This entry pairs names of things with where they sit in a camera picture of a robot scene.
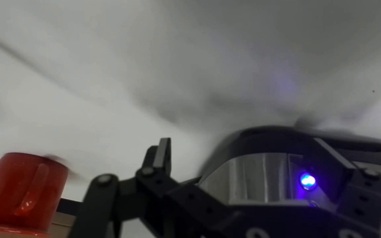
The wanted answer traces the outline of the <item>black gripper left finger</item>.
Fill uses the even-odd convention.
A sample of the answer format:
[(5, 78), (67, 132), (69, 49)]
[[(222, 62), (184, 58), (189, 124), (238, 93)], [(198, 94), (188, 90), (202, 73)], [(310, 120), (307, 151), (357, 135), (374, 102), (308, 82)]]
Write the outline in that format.
[(172, 151), (171, 139), (161, 138), (157, 145), (151, 145), (144, 156), (139, 173), (142, 176), (152, 176), (156, 172), (171, 175)]

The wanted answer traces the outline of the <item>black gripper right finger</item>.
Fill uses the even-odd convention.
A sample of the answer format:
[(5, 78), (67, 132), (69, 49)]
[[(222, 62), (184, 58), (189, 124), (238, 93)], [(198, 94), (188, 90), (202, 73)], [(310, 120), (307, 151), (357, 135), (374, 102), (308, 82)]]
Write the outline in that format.
[(356, 167), (320, 138), (314, 138), (314, 159), (319, 185), (332, 202), (337, 202)]

